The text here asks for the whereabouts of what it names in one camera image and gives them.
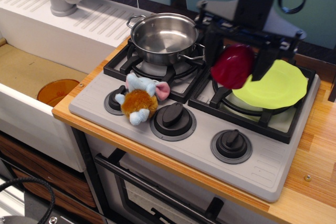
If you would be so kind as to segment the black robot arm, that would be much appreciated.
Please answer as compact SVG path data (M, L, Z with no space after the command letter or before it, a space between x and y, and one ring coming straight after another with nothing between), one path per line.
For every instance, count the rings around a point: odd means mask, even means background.
M228 2L202 0L196 25L204 31L205 61L212 67L219 59L224 39L247 44L258 49L253 80L260 80L276 59L290 60L306 33L281 18L274 10L275 0L234 0ZM288 9L282 0L278 6L286 14L302 10L304 3Z

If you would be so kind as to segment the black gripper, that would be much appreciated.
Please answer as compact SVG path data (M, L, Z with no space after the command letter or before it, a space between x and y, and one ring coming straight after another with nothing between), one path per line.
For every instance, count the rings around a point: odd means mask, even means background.
M198 1L196 23L204 31L206 64L215 64L225 38L259 47L252 72L252 81L259 81L278 58L279 49L294 51L307 34L280 17L273 8L274 1L286 14L297 13L304 6L301 3L288 9L282 0Z

